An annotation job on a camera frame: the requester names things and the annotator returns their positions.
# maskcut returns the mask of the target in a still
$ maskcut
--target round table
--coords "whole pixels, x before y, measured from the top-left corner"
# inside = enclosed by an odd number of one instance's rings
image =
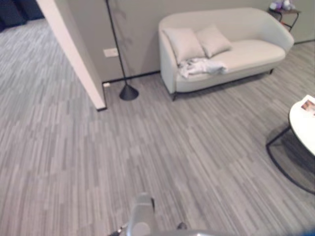
[[[274,143],[278,138],[283,136],[287,131],[292,130],[294,135],[303,144],[303,146],[309,151],[309,153],[313,157],[315,157],[315,116],[313,116],[312,114],[308,114],[307,111],[301,108],[305,101],[306,99],[304,98],[302,101],[299,101],[292,106],[288,118],[289,126],[285,128],[276,137],[274,137],[271,141],[269,141],[266,144],[266,149],[273,163],[284,174],[285,177],[287,177],[291,182],[296,184],[298,187],[315,195],[315,191],[302,186],[300,183],[294,180],[276,161],[276,159],[273,157],[270,151],[270,146],[272,143]]]
[[[295,136],[315,156],[315,116],[307,114],[301,106],[304,100],[295,103],[289,113],[289,123]]]

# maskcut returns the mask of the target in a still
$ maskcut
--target side table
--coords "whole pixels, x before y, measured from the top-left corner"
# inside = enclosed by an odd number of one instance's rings
[[[272,13],[273,13],[273,14],[280,15],[280,19],[278,19],[279,22],[282,23],[283,25],[289,27],[289,32],[291,32],[292,28],[294,27],[295,23],[297,22],[297,19],[299,19],[299,15],[300,15],[300,13],[301,13],[301,11],[296,10],[296,9],[287,11],[287,10],[284,10],[284,9],[274,9],[274,10],[273,10],[273,9],[270,9],[270,8],[269,8],[268,11],[269,11],[269,13],[271,13],[271,15],[272,15]],[[284,16],[284,15],[287,15],[287,14],[296,14],[295,20],[294,20],[294,22],[293,22],[292,25],[289,25],[289,24],[287,24],[287,23],[281,22],[283,16]]]
[[[306,96],[302,101],[295,103],[292,108],[290,109],[288,120],[289,126],[285,128],[280,134],[274,137],[271,141],[266,144],[267,152],[276,165],[276,167],[282,172],[282,174],[288,178],[292,183],[297,185],[298,187],[302,188],[303,190],[312,193],[315,195],[315,191],[313,189],[308,189],[294,180],[285,170],[284,168],[278,163],[278,161],[274,158],[271,153],[270,146],[280,137],[282,137],[285,133],[289,130],[292,130],[293,134],[298,138],[301,144],[309,151],[312,157],[315,158],[315,116],[307,114],[301,106],[307,101],[313,101],[311,96]]]

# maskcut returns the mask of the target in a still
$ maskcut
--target sofa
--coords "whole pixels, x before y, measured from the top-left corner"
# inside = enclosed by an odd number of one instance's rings
[[[231,42],[232,49],[211,59],[222,61],[224,74],[201,73],[183,78],[170,41],[163,29],[201,30],[215,24]],[[170,94],[192,92],[224,84],[247,76],[272,71],[291,49],[294,39],[287,29],[267,12],[255,8],[235,8],[178,13],[165,17],[159,24],[161,77]]]

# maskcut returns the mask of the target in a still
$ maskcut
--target floor lamp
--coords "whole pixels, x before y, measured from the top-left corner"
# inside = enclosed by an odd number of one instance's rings
[[[115,39],[115,43],[116,43],[116,47],[117,47],[117,51],[118,51],[118,56],[119,56],[119,61],[120,61],[120,65],[122,67],[124,81],[125,81],[125,86],[124,86],[123,90],[121,91],[121,93],[119,94],[119,97],[122,100],[131,101],[131,100],[134,100],[138,97],[139,92],[127,83],[127,77],[126,77],[125,70],[124,70],[122,56],[121,56],[121,53],[119,50],[119,45],[118,45],[118,40],[117,40],[115,28],[114,28],[112,13],[111,13],[110,6],[109,6],[109,0],[105,0],[105,1],[106,1],[108,15],[109,15],[109,19],[110,19],[110,24],[112,27],[112,32],[114,35],[114,39]]]

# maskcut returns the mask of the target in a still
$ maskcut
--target throw pillow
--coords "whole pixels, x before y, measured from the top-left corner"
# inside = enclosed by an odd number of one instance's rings
[[[166,28],[163,31],[171,43],[177,64],[191,58],[205,57],[205,53],[192,29]]]
[[[215,25],[198,31],[197,38],[208,58],[232,48],[231,42]]]

